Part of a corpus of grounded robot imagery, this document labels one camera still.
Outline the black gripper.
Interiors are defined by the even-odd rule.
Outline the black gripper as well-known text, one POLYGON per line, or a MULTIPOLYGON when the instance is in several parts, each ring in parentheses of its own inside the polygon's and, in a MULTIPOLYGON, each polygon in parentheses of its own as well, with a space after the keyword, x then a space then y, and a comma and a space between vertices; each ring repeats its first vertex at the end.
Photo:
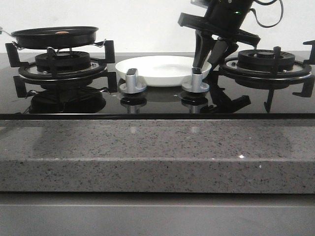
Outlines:
POLYGON ((202 68, 211 51, 207 62, 213 71, 238 49, 239 45, 234 41, 258 45, 258 35, 240 29, 252 0, 192 0, 191 3, 207 9, 203 17, 181 13, 178 20, 180 26, 196 30, 193 67, 202 68), (214 45, 212 34, 234 41, 217 40, 214 45))

